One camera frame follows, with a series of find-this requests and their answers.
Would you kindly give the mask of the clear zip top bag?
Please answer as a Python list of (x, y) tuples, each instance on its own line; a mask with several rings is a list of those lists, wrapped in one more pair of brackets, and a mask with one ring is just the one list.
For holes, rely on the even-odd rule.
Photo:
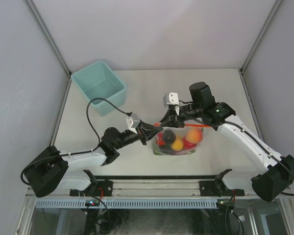
[(203, 124), (185, 124), (182, 128), (165, 127), (152, 142), (152, 151), (158, 156), (191, 155), (203, 142), (211, 127)]

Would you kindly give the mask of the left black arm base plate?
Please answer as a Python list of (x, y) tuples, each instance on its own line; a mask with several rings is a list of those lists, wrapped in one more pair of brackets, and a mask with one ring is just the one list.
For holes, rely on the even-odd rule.
[(95, 197), (110, 197), (112, 196), (113, 182), (110, 180), (98, 181), (97, 184), (90, 184), (85, 190), (78, 191), (70, 190), (70, 196), (95, 196)]

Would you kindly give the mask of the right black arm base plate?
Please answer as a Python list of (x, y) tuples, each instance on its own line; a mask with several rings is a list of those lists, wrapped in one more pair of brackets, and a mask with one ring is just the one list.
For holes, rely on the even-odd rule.
[(222, 181), (199, 181), (199, 189), (201, 196), (245, 196), (245, 191), (242, 189), (229, 189)]

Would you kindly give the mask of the teal plastic bin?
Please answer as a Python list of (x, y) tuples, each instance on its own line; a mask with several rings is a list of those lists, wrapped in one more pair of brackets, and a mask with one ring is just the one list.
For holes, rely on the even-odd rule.
[(127, 85), (104, 61), (97, 61), (74, 72), (71, 79), (88, 101), (98, 99), (93, 101), (92, 106), (101, 116), (114, 109), (101, 98), (117, 107), (125, 104)]

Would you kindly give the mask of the dark purple fake eggplant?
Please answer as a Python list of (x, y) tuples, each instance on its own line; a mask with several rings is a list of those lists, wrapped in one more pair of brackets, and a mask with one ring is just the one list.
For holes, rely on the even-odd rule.
[(163, 132), (162, 139), (163, 139), (165, 144), (171, 145), (176, 140), (176, 134), (174, 133), (174, 131), (172, 131), (170, 129), (165, 130)]

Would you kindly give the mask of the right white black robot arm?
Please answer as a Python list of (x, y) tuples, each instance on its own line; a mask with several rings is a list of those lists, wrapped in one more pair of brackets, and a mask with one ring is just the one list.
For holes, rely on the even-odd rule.
[(210, 126), (237, 145), (256, 168), (251, 172), (224, 170), (215, 177), (216, 192), (227, 195), (232, 190), (253, 190), (266, 202), (280, 194), (287, 195), (285, 189), (294, 183), (294, 157), (283, 156), (265, 144), (227, 103), (215, 101), (205, 82), (192, 84), (189, 91), (192, 101), (184, 105), (180, 105), (177, 93), (164, 95), (168, 110), (160, 125), (182, 128), (186, 121), (193, 120)]

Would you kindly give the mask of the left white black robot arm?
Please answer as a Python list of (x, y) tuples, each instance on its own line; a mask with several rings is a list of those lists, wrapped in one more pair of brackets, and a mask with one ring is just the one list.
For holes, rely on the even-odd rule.
[(162, 127), (140, 122), (135, 131), (107, 128), (98, 146), (90, 150), (64, 153), (49, 146), (22, 170), (21, 181), (30, 186), (38, 198), (60, 189), (94, 195), (98, 182), (89, 167), (111, 164), (120, 155), (118, 149), (136, 141), (146, 145), (161, 131)]

